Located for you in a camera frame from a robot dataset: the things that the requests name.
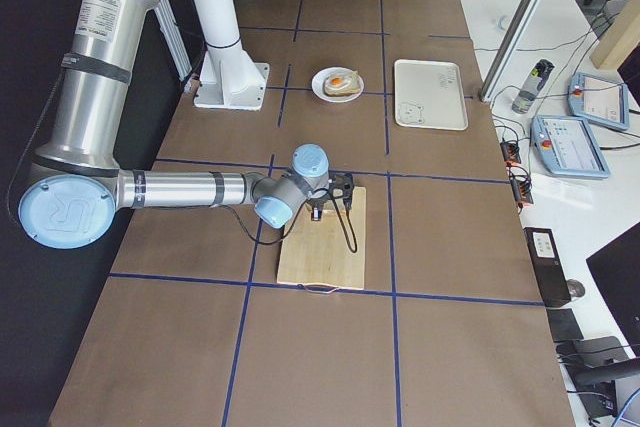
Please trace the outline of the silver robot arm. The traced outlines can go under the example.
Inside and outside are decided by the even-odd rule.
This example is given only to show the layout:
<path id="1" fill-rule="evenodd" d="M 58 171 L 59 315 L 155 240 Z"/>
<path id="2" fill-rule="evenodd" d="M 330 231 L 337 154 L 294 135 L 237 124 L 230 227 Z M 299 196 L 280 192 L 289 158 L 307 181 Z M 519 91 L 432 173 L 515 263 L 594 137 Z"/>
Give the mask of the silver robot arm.
<path id="1" fill-rule="evenodd" d="M 161 0 L 82 0 L 71 50 L 61 63 L 51 139 L 33 157 L 17 207 L 34 241 L 74 249 L 99 239 L 123 208 L 250 204 L 283 227 L 329 188 L 329 161 L 298 147 L 279 178 L 258 173 L 124 170 L 113 150 L 146 14 Z M 257 110 L 269 73 L 244 50 L 233 0 L 194 0 L 204 33 L 204 108 Z"/>

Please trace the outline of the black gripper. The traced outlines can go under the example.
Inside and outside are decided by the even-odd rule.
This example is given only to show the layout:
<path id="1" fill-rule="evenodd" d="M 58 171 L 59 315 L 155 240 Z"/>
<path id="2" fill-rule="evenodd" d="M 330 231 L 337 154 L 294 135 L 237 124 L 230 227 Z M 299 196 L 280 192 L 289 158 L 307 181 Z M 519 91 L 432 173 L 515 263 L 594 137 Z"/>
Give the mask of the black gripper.
<path id="1" fill-rule="evenodd" d="M 319 214 L 324 212 L 325 204 L 328 202 L 327 199 L 313 199 L 308 202 L 310 207 L 311 220 L 314 222 L 319 221 Z"/>

